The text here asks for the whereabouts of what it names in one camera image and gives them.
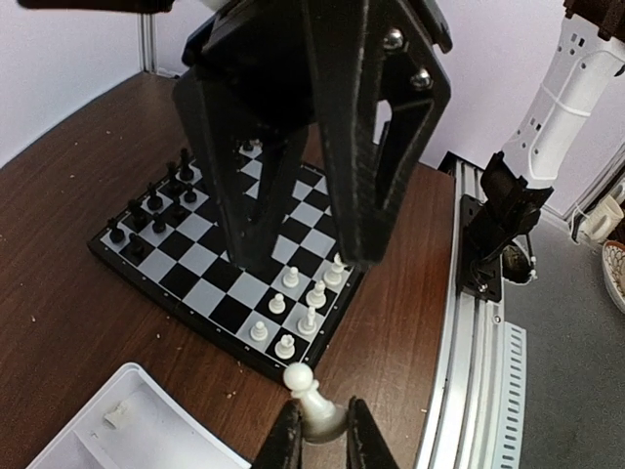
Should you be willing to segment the white knight chess piece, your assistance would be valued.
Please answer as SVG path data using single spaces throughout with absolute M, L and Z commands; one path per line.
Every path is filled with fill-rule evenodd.
M 316 308 L 309 306 L 306 314 L 298 320 L 298 331 L 304 336 L 310 336 L 317 331 Z

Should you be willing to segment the white plastic compartment tray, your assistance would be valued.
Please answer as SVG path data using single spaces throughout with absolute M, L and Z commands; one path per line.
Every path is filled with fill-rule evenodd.
M 131 417 L 110 429 L 104 414 L 126 402 Z M 137 363 L 121 365 L 30 468 L 249 468 Z

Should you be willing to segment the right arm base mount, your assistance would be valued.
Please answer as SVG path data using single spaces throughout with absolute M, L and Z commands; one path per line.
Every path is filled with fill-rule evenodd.
M 502 270 L 494 256 L 497 228 L 485 204 L 468 194 L 460 199 L 457 289 L 480 300 L 502 299 Z

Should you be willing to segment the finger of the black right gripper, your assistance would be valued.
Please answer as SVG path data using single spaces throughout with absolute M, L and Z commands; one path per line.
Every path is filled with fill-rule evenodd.
M 449 26 L 434 1 L 305 1 L 302 16 L 341 257 L 378 264 L 450 101 Z
M 183 117 L 188 142 L 217 203 L 229 258 L 237 267 L 259 270 L 269 260 L 295 186 L 308 141 L 308 127 L 265 126 L 254 118 L 211 117 L 193 112 Z M 243 187 L 239 153 L 245 141 L 263 144 L 260 184 L 251 202 Z

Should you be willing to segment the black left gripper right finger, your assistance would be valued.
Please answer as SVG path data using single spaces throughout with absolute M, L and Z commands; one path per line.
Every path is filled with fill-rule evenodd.
M 365 400 L 352 397 L 348 407 L 346 467 L 398 469 Z

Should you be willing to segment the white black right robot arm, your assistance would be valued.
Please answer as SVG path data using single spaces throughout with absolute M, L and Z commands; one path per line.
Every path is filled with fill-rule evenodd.
M 229 1 L 188 39 L 173 100 L 237 266 L 271 255 L 309 129 L 319 129 L 339 251 L 379 263 L 450 99 L 432 1 Z M 624 5 L 569 1 L 517 131 L 489 160 L 464 230 L 472 265 L 536 225 L 563 159 L 624 65 Z

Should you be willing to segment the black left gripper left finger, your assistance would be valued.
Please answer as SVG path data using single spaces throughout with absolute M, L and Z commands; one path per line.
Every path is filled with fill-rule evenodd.
M 252 462 L 252 469 L 297 469 L 303 467 L 303 424 L 299 402 L 289 400 L 281 409 Z

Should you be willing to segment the black white chess board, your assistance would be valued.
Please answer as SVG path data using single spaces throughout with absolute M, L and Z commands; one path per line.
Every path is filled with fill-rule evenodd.
M 267 378 L 280 380 L 293 362 L 316 366 L 363 278 L 362 272 L 346 266 L 340 285 L 326 285 L 326 304 L 316 309 L 316 333 L 304 336 L 298 331 L 298 320 L 309 307 L 307 293 L 323 280 L 338 253 L 324 173 L 308 163 L 301 165 L 273 252 L 256 271 L 240 269 L 229 260 L 217 203 L 202 176 L 201 180 L 209 196 L 202 215 L 213 227 L 181 259 L 157 249 L 141 264 L 129 263 L 99 242 L 106 225 L 90 240 L 90 251 L 169 315 Z M 282 284 L 289 267 L 299 269 L 295 288 Z M 286 303 L 281 315 L 268 308 L 276 293 L 282 293 Z M 261 343 L 249 335 L 258 320 L 269 332 Z M 288 360 L 274 352 L 283 334 L 295 339 L 295 354 Z

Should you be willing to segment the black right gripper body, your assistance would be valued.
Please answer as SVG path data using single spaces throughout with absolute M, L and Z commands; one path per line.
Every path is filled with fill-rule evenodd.
M 195 147 L 325 139 L 423 147 L 450 99 L 435 1 L 218 1 L 187 38 L 175 94 Z

